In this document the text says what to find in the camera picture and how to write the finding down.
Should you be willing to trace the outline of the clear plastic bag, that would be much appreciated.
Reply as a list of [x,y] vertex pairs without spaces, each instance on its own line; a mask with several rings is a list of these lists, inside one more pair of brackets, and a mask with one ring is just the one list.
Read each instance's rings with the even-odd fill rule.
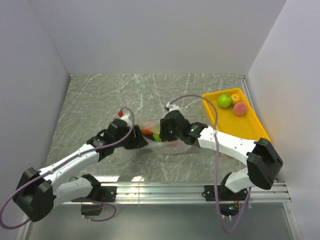
[[[140,125],[138,125],[140,130],[141,129],[149,129],[153,133],[159,133],[160,134],[160,124],[155,123],[152,121],[144,121]],[[148,142],[148,145],[142,148],[137,149],[127,149],[127,151],[131,153],[137,153],[139,150],[144,151],[153,151],[157,154],[170,154],[170,155],[179,155],[186,153],[190,148],[191,145],[185,144],[182,140],[177,139],[174,141],[178,141],[178,146],[169,146],[170,141],[162,141],[157,142],[154,140],[153,135],[145,135],[143,134],[144,139]]]

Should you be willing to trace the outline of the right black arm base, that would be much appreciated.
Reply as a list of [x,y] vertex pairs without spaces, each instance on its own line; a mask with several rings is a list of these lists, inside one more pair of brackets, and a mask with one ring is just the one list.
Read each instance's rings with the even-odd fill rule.
[[205,185],[201,194],[206,202],[219,202],[219,212],[223,217],[234,218],[240,213],[240,201],[244,201],[249,193],[248,189],[242,189],[234,193],[224,186]]

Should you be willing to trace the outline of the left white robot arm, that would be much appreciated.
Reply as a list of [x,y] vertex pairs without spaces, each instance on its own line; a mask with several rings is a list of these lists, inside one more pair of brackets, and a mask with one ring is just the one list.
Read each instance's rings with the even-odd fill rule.
[[134,150],[147,145],[139,125],[131,126],[123,119],[115,119],[108,128],[64,159],[40,170],[28,168],[22,174],[16,188],[18,193],[12,200],[32,222],[42,220],[54,207],[71,200],[101,201],[104,199],[101,183],[91,174],[74,181],[70,178],[110,156],[116,148]]

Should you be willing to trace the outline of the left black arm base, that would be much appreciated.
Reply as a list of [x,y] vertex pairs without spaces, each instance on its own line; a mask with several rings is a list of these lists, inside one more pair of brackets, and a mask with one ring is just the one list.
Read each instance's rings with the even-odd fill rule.
[[112,219],[117,209],[112,204],[116,200],[116,186],[100,186],[87,197],[81,198],[80,211],[83,218],[93,222],[103,222]]

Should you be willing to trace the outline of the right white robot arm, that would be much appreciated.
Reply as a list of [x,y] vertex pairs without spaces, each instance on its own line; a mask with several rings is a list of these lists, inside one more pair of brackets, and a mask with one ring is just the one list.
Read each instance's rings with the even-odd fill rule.
[[204,123],[190,123],[179,110],[168,112],[160,120],[159,136],[164,142],[181,140],[187,145],[214,150],[243,163],[245,169],[229,174],[221,183],[220,194],[226,200],[253,186],[270,190],[283,166],[282,159],[269,140],[239,138]]

